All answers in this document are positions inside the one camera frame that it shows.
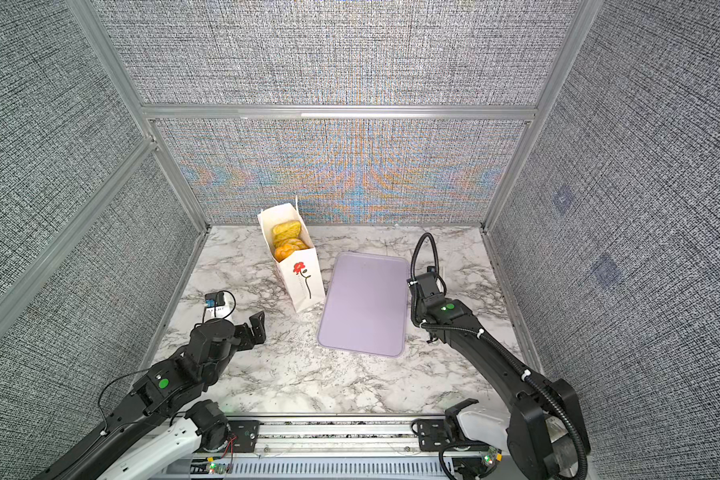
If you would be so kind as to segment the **white paper bag with rose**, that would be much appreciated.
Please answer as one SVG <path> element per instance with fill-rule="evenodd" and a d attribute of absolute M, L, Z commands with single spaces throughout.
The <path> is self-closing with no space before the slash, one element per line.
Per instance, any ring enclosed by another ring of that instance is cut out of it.
<path fill-rule="evenodd" d="M 324 301 L 326 294 L 323 285 L 317 251 L 309 230 L 300 215 L 298 204 L 285 203 L 262 210 L 257 216 L 262 235 L 270 256 L 275 264 L 293 306 L 301 312 Z M 282 222 L 299 220 L 302 224 L 300 239 L 308 250 L 296 251 L 282 262 L 274 259 L 275 245 L 272 240 L 272 228 Z"/>

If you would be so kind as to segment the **croissant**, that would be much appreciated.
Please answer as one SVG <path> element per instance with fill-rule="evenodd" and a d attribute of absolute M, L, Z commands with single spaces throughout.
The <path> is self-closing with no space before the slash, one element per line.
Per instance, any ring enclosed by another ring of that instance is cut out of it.
<path fill-rule="evenodd" d="M 300 238 L 288 238 L 275 247 L 274 259 L 282 262 L 294 252 L 308 249 L 309 246 Z"/>

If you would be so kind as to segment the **twisted bun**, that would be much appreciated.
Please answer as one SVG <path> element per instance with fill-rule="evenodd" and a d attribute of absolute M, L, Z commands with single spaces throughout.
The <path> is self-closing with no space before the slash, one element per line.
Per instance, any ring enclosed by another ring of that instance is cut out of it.
<path fill-rule="evenodd" d="M 272 228 L 272 240 L 279 245 L 286 240 L 299 239 L 302 231 L 302 224 L 299 220 L 289 220 L 279 223 Z"/>

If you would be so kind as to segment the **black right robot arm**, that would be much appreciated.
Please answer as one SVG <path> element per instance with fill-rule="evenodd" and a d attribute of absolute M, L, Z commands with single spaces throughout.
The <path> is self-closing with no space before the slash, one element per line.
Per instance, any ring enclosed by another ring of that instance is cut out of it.
<path fill-rule="evenodd" d="M 419 238 L 410 263 L 408 287 L 410 318 L 427 331 L 431 343 L 439 341 L 460 353 L 489 382 L 508 409 L 506 445 L 479 439 L 484 427 L 467 427 L 463 415 L 476 408 L 462 403 L 455 411 L 453 447 L 469 448 L 482 443 L 510 454 L 528 479 L 564 479 L 576 468 L 573 479 L 589 474 L 591 452 L 578 395 L 564 380 L 549 381 L 519 360 L 480 323 L 462 301 L 447 296 L 440 275 L 433 235 Z"/>

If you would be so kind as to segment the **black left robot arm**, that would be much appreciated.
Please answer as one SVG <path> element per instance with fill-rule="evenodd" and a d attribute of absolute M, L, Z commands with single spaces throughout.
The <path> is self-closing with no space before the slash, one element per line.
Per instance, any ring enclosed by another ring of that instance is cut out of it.
<path fill-rule="evenodd" d="M 260 311 L 239 325 L 225 318 L 195 325 L 187 344 L 143 370 L 113 411 L 36 477 L 100 477 L 139 440 L 215 385 L 235 353 L 263 344 L 265 319 Z"/>

